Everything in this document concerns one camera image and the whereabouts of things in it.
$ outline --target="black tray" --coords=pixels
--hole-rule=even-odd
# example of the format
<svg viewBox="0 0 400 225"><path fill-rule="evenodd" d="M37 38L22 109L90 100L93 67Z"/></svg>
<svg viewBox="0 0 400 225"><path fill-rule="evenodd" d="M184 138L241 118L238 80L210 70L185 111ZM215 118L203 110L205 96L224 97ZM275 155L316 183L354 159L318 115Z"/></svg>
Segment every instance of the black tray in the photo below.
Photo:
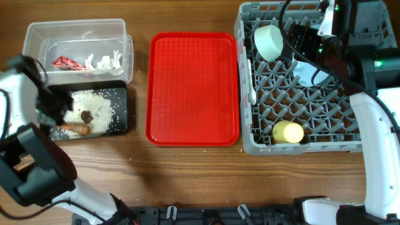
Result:
<svg viewBox="0 0 400 225"><path fill-rule="evenodd" d="M78 137L73 139L90 139L103 136L124 135L128 132L128 94L126 91L126 83L124 81L101 81L101 82L85 82L77 84L59 84L51 85L48 88L52 91L84 91L94 90L93 93L103 93L104 99L111 101L111 106L115 103L119 105L115 107L115 115L112 117L112 123L108 130L99 136ZM41 126L41 131L47 134L52 141L71 140L67 134L61 134L58 128L49 126Z"/></svg>

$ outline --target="wooden surface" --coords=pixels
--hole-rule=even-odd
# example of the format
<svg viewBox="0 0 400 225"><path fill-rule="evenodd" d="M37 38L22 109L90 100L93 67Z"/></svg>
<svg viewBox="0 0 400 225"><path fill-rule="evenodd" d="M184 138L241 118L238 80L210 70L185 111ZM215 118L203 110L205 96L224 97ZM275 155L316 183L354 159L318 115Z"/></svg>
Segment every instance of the wooden surface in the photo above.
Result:
<svg viewBox="0 0 400 225"><path fill-rule="evenodd" d="M224 148L160 148L144 135L149 45L162 31L219 31L233 35L241 1L48 1L0 4L0 65L22 52L28 25L40 21L122 18L134 42L134 78L129 108L136 115L125 136L59 142L79 176L115 194L128 206L262 206L290 203L299 196L323 194L339 201L363 201L362 154L313 153L254 157L239 138ZM395 34L400 36L397 0L386 1ZM38 207L18 206L0 189L0 205L13 214ZM71 213L52 209L31 221L5 224L70 224Z"/></svg>

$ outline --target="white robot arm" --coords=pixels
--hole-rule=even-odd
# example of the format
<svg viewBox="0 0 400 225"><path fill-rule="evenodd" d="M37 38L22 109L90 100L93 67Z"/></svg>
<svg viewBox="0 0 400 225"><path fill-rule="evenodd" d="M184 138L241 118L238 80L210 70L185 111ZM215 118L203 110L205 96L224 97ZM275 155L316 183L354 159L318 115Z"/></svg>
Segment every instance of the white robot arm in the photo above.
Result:
<svg viewBox="0 0 400 225"><path fill-rule="evenodd" d="M378 97L400 121L398 96L398 87L378 91ZM352 95L350 104L360 129L366 168L365 210L381 219L387 219L388 215L400 218L400 145L396 134L391 132L392 124L383 109L367 94ZM363 204L310 199L302 204L304 218L312 225L336 225L342 205Z"/></svg>
<svg viewBox="0 0 400 225"><path fill-rule="evenodd" d="M72 98L47 89L34 59L18 56L9 65L11 69L0 74L0 186L22 206L62 207L91 224L139 224L121 200L79 179L68 155L39 130L39 122L49 126L63 123ZM20 155L27 153L35 162L14 169ZM21 219L1 206L0 213Z"/></svg>

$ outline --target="plastic dish rack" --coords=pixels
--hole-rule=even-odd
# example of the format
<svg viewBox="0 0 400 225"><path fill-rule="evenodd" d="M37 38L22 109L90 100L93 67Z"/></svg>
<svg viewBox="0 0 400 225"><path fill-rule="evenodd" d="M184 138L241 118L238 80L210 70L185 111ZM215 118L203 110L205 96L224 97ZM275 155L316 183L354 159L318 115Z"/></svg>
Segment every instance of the plastic dish rack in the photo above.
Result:
<svg viewBox="0 0 400 225"><path fill-rule="evenodd" d="M254 43L254 32L260 26L278 26L284 2L245 2L241 4L234 25L241 87L241 123L244 150L250 155L301 154L316 151L361 152L361 136L356 118L344 95L343 87L319 91L298 84L291 61L266 62ZM294 1L284 15L284 28L293 23L310 26L321 24L324 14L319 1ZM379 48L397 47L386 6L382 2ZM251 62L253 88L257 104L248 101ZM324 89L335 86L332 77L321 83ZM296 144L276 144L274 125L293 121L304 128L305 138Z"/></svg>

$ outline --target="yellow cup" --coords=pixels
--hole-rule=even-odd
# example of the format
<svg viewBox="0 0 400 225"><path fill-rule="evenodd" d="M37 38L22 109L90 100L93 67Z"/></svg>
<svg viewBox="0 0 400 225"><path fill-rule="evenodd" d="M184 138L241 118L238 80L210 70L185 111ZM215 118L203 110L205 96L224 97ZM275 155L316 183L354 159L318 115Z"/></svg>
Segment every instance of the yellow cup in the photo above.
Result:
<svg viewBox="0 0 400 225"><path fill-rule="evenodd" d="M295 122L281 121L275 124L272 135L277 143L299 143L304 137L304 130Z"/></svg>

